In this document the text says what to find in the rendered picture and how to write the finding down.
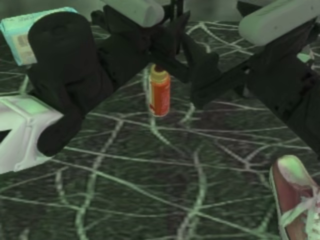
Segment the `red shoe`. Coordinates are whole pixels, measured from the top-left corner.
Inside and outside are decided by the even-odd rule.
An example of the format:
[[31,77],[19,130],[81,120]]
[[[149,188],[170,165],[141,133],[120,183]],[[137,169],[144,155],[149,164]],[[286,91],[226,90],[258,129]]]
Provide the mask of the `red shoe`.
[[282,240],[320,240],[320,187],[293,155],[278,159],[270,170]]

